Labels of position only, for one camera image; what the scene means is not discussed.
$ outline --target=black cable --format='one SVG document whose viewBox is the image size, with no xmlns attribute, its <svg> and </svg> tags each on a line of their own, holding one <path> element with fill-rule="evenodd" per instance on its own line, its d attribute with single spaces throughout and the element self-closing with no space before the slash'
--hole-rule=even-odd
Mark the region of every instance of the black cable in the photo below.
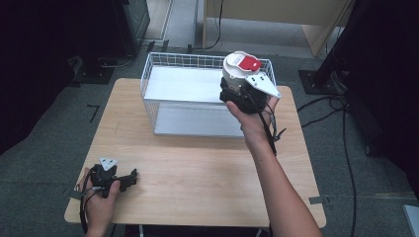
<svg viewBox="0 0 419 237">
<path fill-rule="evenodd" d="M 351 166 L 351 162 L 349 161 L 349 155 L 348 155 L 348 147 L 346 145 L 346 107 L 348 106 L 348 104 L 345 105 L 344 110 L 343 110 L 343 145 L 345 147 L 345 157 L 346 157 L 346 162 L 348 164 L 348 170 L 349 170 L 349 174 L 351 176 L 351 183 L 352 183 L 352 193 L 354 196 L 354 206 L 353 206 L 353 214 L 352 214 L 352 227 L 351 227 L 351 237 L 354 236 L 355 234 L 355 226 L 357 223 L 357 189 L 355 187 L 355 180 L 354 180 L 354 174 L 352 172 L 352 166 Z"/>
<path fill-rule="evenodd" d="M 130 63 L 132 62 L 132 60 L 133 60 L 133 56 L 130 56 L 130 57 L 129 57 L 129 60 L 128 60 L 126 63 L 123 63 L 123 64 L 117 64 L 117 65 L 103 65 L 103 64 L 101 64 L 101 67 L 104 67 L 104 68 L 119 68 L 119 67 L 125 67 L 125 66 L 127 66 L 128 64 L 130 64 Z"/>
<path fill-rule="evenodd" d="M 90 200 L 90 198 L 92 198 L 94 195 L 96 194 L 96 192 L 94 192 L 92 195 L 90 195 L 89 196 L 89 198 L 87 198 L 87 200 L 86 200 L 86 202 L 84 202 L 84 207 L 83 207 L 83 209 L 86 211 L 86 205 L 87 205 L 87 202 Z"/>
<path fill-rule="evenodd" d="M 317 98 L 317 99 L 315 99 L 315 100 L 312 100 L 312 101 L 310 101 L 310 102 L 306 103 L 305 105 L 302 105 L 302 106 L 301 106 L 301 107 L 299 107 L 296 111 L 297 111 L 297 112 L 300 112 L 300 111 L 302 111 L 302 109 L 306 108 L 307 106 L 310 106 L 310 105 L 315 104 L 315 103 L 317 103 L 317 102 L 319 102 L 319 101 L 322 101 L 322 100 L 325 100 L 325 99 L 330 99 L 330 98 L 334 98 L 334 96 L 325 96 L 325 97 L 320 97 L 320 98 Z"/>
<path fill-rule="evenodd" d="M 305 128 L 306 126 L 311 125 L 311 124 L 313 124 L 313 123 L 315 123 L 315 122 L 325 120 L 325 119 L 327 119 L 328 117 L 330 117 L 331 115 L 335 114 L 336 112 L 340 112 L 340 111 L 342 111 L 342 110 L 339 110 L 339 111 L 333 111 L 333 112 L 331 112 L 330 114 L 328 114 L 327 116 L 324 116 L 324 117 L 322 117 L 322 118 L 318 118 L 318 119 L 312 120 L 312 121 L 310 121 L 310 122 L 308 122 L 308 123 L 306 123 L 306 124 L 302 125 L 302 126 L 301 126 L 301 128 Z"/>
<path fill-rule="evenodd" d="M 272 152 L 274 152 L 274 155 L 275 155 L 275 156 L 277 156 L 277 148 L 275 147 L 274 137 L 272 136 L 271 131 L 269 130 L 269 127 L 268 127 L 268 125 L 266 124 L 266 121 L 265 121 L 265 119 L 264 119 L 264 118 L 263 118 L 263 116 L 262 116 L 262 112 L 261 112 L 261 111 L 259 111 L 258 106 L 256 105 L 255 101 L 253 101 L 253 99 L 252 99 L 252 97 L 250 96 L 249 92 L 247 92 L 247 91 L 245 91 L 245 90 L 243 90 L 243 91 L 246 93 L 247 97 L 248 97 L 248 98 L 249 98 L 249 100 L 252 102 L 253 106 L 255 106 L 255 109 L 256 109 L 256 111 L 257 111 L 257 114 L 258 114 L 259 118 L 261 119 L 262 124 L 263 124 L 263 127 L 264 127 L 264 129 L 265 129 L 265 133 L 266 133 L 266 136 L 267 136 L 267 138 L 268 138 L 269 145 L 271 146 Z"/>
<path fill-rule="evenodd" d="M 220 20 L 220 17 L 219 16 L 218 16 L 218 21 L 219 21 L 219 23 L 216 22 L 216 18 L 213 19 L 213 22 L 215 24 L 216 30 L 218 31 L 219 39 L 221 40 L 221 37 L 220 37 L 221 36 L 221 28 L 220 28 L 220 26 L 221 26 L 221 20 Z"/>
<path fill-rule="evenodd" d="M 84 180 L 84 183 L 83 183 L 83 188 L 81 190 L 81 197 L 80 197 L 80 212 L 79 212 L 80 222 L 81 222 L 81 226 L 85 234 L 87 233 L 87 221 L 86 221 L 86 213 L 84 209 L 84 197 L 86 196 L 85 192 L 86 192 L 87 182 L 89 181 L 91 175 L 92 175 L 92 169 L 90 169 L 89 173 L 87 173 L 86 179 Z"/>
<path fill-rule="evenodd" d="M 349 174 L 350 174 L 350 177 L 351 177 L 352 192 L 353 192 L 353 197 L 354 197 L 354 199 L 353 199 L 353 202 L 354 202 L 354 204 L 353 204 L 353 217 L 352 217 L 352 226 L 351 226 L 351 234 L 350 234 L 350 236 L 353 237 L 354 234 L 355 234 L 355 227 L 356 227 L 356 223 L 357 223 L 357 206 L 358 206 L 358 203 L 357 203 L 357 189 L 355 187 L 354 173 L 352 171 L 351 162 L 349 160 L 348 146 L 347 146 L 347 140 L 346 140 L 346 112 L 347 112 L 348 103 L 343 103 L 341 100 L 337 99 L 336 97 L 322 97 L 322 98 L 318 98 L 316 100 L 310 101 L 307 104 L 301 106 L 298 109 L 298 111 L 301 111 L 305 107 L 307 107 L 309 105 L 312 105 L 312 104 L 314 104 L 316 102 L 319 102 L 321 100 L 327 99 L 327 98 L 330 98 L 330 100 L 329 100 L 329 106 L 333 109 L 333 112 L 330 113 L 329 115 L 323 117 L 323 118 L 319 118 L 319 119 L 313 120 L 313 121 L 311 121 L 311 122 L 303 125 L 302 127 L 305 127 L 307 125 L 313 124 L 313 123 L 315 123 L 315 122 L 317 122 L 319 120 L 326 119 L 329 116 L 333 115 L 334 113 L 343 111 L 343 119 L 342 119 L 342 123 L 343 123 L 342 124 L 342 127 L 343 127 L 343 131 L 342 131 L 343 144 L 344 144 L 344 150 L 345 150 L 345 158 L 346 158 L 346 162 L 347 162 L 347 165 L 348 165 Z M 331 101 L 332 100 L 338 100 L 342 104 L 342 108 L 339 108 L 338 109 L 338 108 L 333 107 L 332 104 L 331 104 Z"/>
<path fill-rule="evenodd" d="M 221 38 L 221 18 L 222 18 L 222 5 L 223 5 L 223 3 L 224 3 L 224 0 L 221 1 L 221 6 L 219 7 L 219 17 L 218 17 L 219 28 L 218 28 L 218 38 L 216 39 L 216 42 L 212 46 L 209 46 L 209 47 L 200 47 L 200 48 L 194 48 L 194 49 L 207 50 L 207 49 L 211 49 L 211 48 L 215 47 L 218 44 L 219 39 Z"/>
<path fill-rule="evenodd" d="M 139 49 L 140 50 L 142 50 L 142 49 L 144 49 L 144 48 L 148 48 L 148 46 L 149 46 L 149 44 L 144 44 L 144 45 L 142 45 Z M 160 47 L 163 47 L 163 45 L 154 45 L 152 48 L 151 48 L 151 50 L 150 51 L 148 51 L 148 52 L 151 52 L 154 48 L 160 48 Z M 185 49 L 184 47 L 176 47 L 176 46 L 170 46 L 170 48 L 171 49 Z"/>
<path fill-rule="evenodd" d="M 272 128 L 274 129 L 274 131 L 272 132 L 272 137 L 274 138 L 274 142 L 277 142 L 281 139 L 281 135 L 282 133 L 284 133 L 284 131 L 286 130 L 286 128 L 284 128 L 283 130 L 281 130 L 280 132 L 278 132 L 278 128 L 277 128 L 277 119 L 275 117 L 275 113 L 274 110 L 272 110 L 272 108 L 268 105 L 268 103 L 265 103 L 266 106 L 269 108 L 269 110 L 271 111 L 270 113 L 267 111 L 264 111 L 268 114 L 271 115 L 271 125 Z"/>
<path fill-rule="evenodd" d="M 307 106 L 309 106 L 309 105 L 312 105 L 312 104 L 314 104 L 314 103 L 316 103 L 316 102 L 319 102 L 319 101 L 321 101 L 321 100 L 324 100 L 324 99 L 329 99 L 329 106 L 333 109 L 333 112 L 329 113 L 328 115 L 326 115 L 326 116 L 324 116 L 324 117 L 322 117 L 322 118 L 318 118 L 318 119 L 312 120 L 312 121 L 310 121 L 310 122 L 308 122 L 308 123 L 306 123 L 306 124 L 302 125 L 302 126 L 301 126 L 301 128 L 304 128 L 304 127 L 306 127 L 306 126 L 308 126 L 308 125 L 311 125 L 311 124 L 313 124 L 313 123 L 315 123 L 315 122 L 325 120 L 325 119 L 329 118 L 331 115 L 335 114 L 336 112 L 341 112 L 342 110 L 344 110 L 344 106 L 345 106 L 345 105 L 343 104 L 343 102 L 342 102 L 341 100 L 337 99 L 337 98 L 336 98 L 336 96 L 329 96 L 329 97 L 322 97 L 322 98 L 319 98 L 319 99 L 313 100 L 313 101 L 311 101 L 311 102 L 309 102 L 309 103 L 305 104 L 304 106 L 302 106 L 302 107 L 300 108 L 300 111 L 301 111 L 302 109 L 304 109 L 305 107 L 307 107 Z M 333 106 L 332 106 L 332 101 L 333 101 L 333 100 L 337 100 L 337 101 L 339 101 L 339 102 L 342 104 L 342 108 L 335 108 L 335 107 L 333 107 Z"/>
<path fill-rule="evenodd" d="M 331 73 L 331 78 L 335 82 L 335 84 L 343 91 L 343 94 L 348 91 L 348 88 L 344 85 L 344 81 L 347 74 L 345 74 L 343 71 L 333 71 Z"/>
</svg>

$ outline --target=black tape mark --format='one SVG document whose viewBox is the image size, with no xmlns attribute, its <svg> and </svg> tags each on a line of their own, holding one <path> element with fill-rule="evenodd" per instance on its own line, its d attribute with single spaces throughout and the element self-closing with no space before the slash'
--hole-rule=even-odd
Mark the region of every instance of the black tape mark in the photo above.
<svg viewBox="0 0 419 237">
<path fill-rule="evenodd" d="M 95 116 L 98 113 L 98 110 L 99 110 L 100 106 L 87 105 L 87 107 L 93 107 L 93 108 L 95 108 L 95 112 L 93 113 L 92 118 L 90 118 L 90 121 L 89 121 L 89 122 L 92 122 L 93 119 L 95 119 Z"/>
<path fill-rule="evenodd" d="M 147 52 L 151 51 L 154 48 L 154 44 L 156 43 L 156 41 L 151 41 L 148 44 L 148 48 L 147 48 Z"/>
<path fill-rule="evenodd" d="M 168 45 L 169 45 L 169 40 L 167 39 L 163 42 L 163 46 L 161 47 L 161 52 L 166 52 Z"/>
<path fill-rule="evenodd" d="M 191 54 L 194 49 L 191 44 L 188 44 L 188 54 Z"/>
<path fill-rule="evenodd" d="M 330 204 L 328 197 L 309 197 L 308 200 L 310 201 L 310 204 Z"/>
<path fill-rule="evenodd" d="M 62 196 L 67 196 L 67 197 L 70 197 L 70 198 L 75 198 L 75 199 L 78 199 L 78 200 L 81 199 L 81 193 L 79 193 L 79 192 L 77 192 L 75 190 L 70 190 L 70 189 L 64 190 L 61 193 L 61 195 Z"/>
</svg>

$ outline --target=person's left hand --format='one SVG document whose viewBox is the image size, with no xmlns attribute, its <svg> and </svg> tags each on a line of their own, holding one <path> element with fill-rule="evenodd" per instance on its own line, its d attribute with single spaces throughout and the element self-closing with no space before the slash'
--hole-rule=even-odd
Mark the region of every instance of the person's left hand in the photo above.
<svg viewBox="0 0 419 237">
<path fill-rule="evenodd" d="M 79 187 L 82 188 L 89 168 L 84 169 L 84 176 L 79 182 Z M 89 201 L 86 204 L 86 216 L 88 231 L 86 236 L 105 236 L 108 226 L 112 222 L 115 212 L 115 203 L 117 201 L 118 194 L 120 193 L 120 181 L 114 181 L 109 190 L 107 198 L 101 197 L 99 194 L 94 195 L 94 191 L 90 190 L 84 197 L 86 202 L 89 197 Z M 87 182 L 86 190 L 93 187 L 92 181 Z"/>
</svg>

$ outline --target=gray carpet floor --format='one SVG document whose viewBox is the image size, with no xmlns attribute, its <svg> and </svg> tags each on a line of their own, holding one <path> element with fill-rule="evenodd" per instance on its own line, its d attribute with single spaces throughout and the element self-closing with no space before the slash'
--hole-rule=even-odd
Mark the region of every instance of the gray carpet floor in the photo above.
<svg viewBox="0 0 419 237">
<path fill-rule="evenodd" d="M 277 84 L 292 88 L 297 107 L 319 97 L 304 93 L 297 71 L 316 70 L 322 60 L 257 56 L 273 62 Z M 80 224 L 64 220 L 69 197 L 62 193 L 77 182 L 115 81 L 139 78 L 145 58 L 143 49 L 131 64 L 115 70 L 108 85 L 65 88 L 32 133 L 0 157 L 0 236 L 82 236 Z M 92 121 L 95 109 L 88 105 L 100 106 Z M 331 111 L 323 101 L 301 111 L 299 119 L 304 124 Z M 327 224 L 322 231 L 325 236 L 350 236 L 354 197 L 343 144 L 343 114 L 309 125 L 303 133 L 324 200 Z M 357 190 L 355 236 L 411 236 L 402 206 L 419 203 L 404 173 L 383 157 L 365 154 L 363 137 L 350 113 L 346 138 Z"/>
</svg>

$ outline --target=white box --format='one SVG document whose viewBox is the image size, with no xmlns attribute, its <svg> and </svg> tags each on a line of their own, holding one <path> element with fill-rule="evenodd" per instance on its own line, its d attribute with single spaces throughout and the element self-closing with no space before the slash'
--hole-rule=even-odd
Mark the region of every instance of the white box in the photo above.
<svg viewBox="0 0 419 237">
<path fill-rule="evenodd" d="M 242 137 L 240 124 L 219 99 L 222 56 L 148 54 L 141 96 L 155 134 Z M 276 85 L 272 63 L 262 62 Z"/>
</svg>

